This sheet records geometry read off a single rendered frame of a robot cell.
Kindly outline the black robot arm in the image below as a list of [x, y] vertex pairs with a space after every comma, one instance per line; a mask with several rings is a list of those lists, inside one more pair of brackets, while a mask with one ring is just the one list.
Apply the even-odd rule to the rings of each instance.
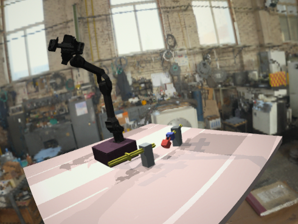
[[[74, 39], [72, 35], [64, 35], [63, 43], [70, 43], [71, 46], [74, 46]], [[73, 55], [75, 55], [73, 57]], [[106, 113], [107, 113], [107, 121], [105, 121], [107, 129], [113, 133], [114, 141], [115, 143], [120, 143], [124, 140], [126, 140], [123, 137], [123, 132], [124, 129], [123, 127], [119, 124], [119, 121], [115, 117], [114, 114], [114, 108], [113, 108], [113, 102], [111, 98], [111, 90], [113, 88], [112, 81], [110, 81], [108, 75], [105, 73], [104, 69], [101, 69], [100, 67], [96, 67], [95, 65], [90, 64], [87, 62], [80, 54], [75, 54], [74, 51], [72, 51], [70, 58], [64, 58], [62, 57], [62, 62], [61, 64], [67, 65], [68, 61], [70, 61], [70, 65], [72, 67], [76, 68], [83, 68], [93, 74], [97, 75], [97, 82], [99, 84], [99, 89], [103, 95], [103, 99], [105, 102], [105, 107], [106, 107]], [[104, 78], [105, 80], [101, 80], [101, 78]]]

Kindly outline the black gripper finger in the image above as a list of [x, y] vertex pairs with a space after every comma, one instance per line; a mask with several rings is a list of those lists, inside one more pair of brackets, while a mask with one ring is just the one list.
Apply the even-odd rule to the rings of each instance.
[[74, 39], [74, 52], [80, 52], [80, 46], [81, 46], [81, 42], [76, 41], [76, 39]]
[[53, 39], [53, 41], [52, 41], [52, 45], [51, 45], [51, 49], [57, 49], [57, 43], [58, 43], [58, 37], [57, 37], [57, 39], [55, 40], [55, 39]]

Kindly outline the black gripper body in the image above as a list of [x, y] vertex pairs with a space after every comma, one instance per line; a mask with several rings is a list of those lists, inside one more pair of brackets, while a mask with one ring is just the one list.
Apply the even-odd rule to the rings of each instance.
[[[51, 49], [52, 41], [53, 40], [49, 41], [48, 50], [51, 52], [55, 52], [56, 51], [55, 49]], [[83, 53], [84, 46], [85, 44], [81, 43], [80, 52], [75, 52], [75, 54], [81, 55]], [[74, 47], [71, 46], [70, 43], [63, 43], [63, 44], [57, 43], [57, 48], [61, 48], [61, 57], [64, 57], [64, 58], [68, 58], [68, 57], [70, 58], [72, 51], [74, 51]]]

